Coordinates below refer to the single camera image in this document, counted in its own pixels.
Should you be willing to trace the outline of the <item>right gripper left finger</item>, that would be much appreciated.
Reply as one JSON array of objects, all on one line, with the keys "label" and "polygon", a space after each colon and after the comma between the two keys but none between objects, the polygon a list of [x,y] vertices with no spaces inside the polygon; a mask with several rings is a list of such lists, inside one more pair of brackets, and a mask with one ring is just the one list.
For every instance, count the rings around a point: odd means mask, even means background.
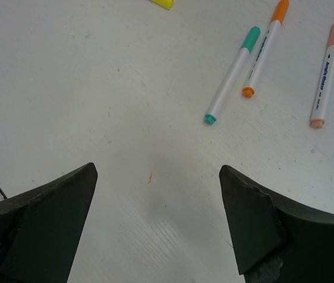
[{"label": "right gripper left finger", "polygon": [[67,282],[97,178],[88,163],[0,201],[0,282]]}]

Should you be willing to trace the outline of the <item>yellow cap thin pen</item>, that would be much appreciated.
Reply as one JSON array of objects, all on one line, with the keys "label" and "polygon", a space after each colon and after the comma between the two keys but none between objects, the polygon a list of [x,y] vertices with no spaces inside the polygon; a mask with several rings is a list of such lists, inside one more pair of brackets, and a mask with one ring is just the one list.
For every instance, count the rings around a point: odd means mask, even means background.
[{"label": "yellow cap thin pen", "polygon": [[150,0],[150,1],[167,10],[171,10],[175,4],[174,0]]}]

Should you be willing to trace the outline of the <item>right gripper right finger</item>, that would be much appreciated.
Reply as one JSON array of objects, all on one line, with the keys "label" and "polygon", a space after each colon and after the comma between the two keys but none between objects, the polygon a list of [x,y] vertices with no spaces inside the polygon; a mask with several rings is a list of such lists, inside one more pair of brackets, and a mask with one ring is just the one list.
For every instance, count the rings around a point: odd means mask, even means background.
[{"label": "right gripper right finger", "polygon": [[334,214],[228,165],[219,178],[238,273],[246,282],[334,282]]}]

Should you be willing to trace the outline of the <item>blue thin pen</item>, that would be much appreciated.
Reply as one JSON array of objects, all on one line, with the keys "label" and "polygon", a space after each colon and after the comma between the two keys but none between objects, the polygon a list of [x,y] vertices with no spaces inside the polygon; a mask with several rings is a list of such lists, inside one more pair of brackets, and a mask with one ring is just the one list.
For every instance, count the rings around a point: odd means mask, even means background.
[{"label": "blue thin pen", "polygon": [[233,89],[233,86],[238,76],[240,75],[240,72],[243,70],[260,36],[260,33],[261,30],[257,26],[254,26],[249,30],[224,79],[218,87],[218,90],[215,93],[215,96],[212,99],[208,110],[204,115],[205,124],[213,125],[218,120],[221,110],[225,106],[225,103],[230,96],[231,90]]}]

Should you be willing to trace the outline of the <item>orange cap thin pen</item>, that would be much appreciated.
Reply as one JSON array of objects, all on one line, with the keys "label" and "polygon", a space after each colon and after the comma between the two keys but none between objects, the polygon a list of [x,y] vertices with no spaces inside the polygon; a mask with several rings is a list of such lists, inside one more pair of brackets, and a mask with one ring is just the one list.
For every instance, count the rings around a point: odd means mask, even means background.
[{"label": "orange cap thin pen", "polygon": [[274,14],[261,40],[260,47],[243,86],[242,95],[246,98],[251,98],[256,93],[257,84],[263,71],[266,69],[268,56],[274,47],[274,43],[287,14],[289,5],[290,2],[288,0],[281,0],[275,8]]}]

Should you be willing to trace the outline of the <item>salmon cap thin pen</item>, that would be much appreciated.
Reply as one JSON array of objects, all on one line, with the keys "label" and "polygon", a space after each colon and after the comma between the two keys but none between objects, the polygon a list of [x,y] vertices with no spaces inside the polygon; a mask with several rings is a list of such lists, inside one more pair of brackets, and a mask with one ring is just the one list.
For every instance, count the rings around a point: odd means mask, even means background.
[{"label": "salmon cap thin pen", "polygon": [[310,116],[310,127],[321,129],[325,125],[325,115],[332,93],[332,83],[334,80],[334,24],[331,26],[326,53],[321,68],[320,78],[316,90]]}]

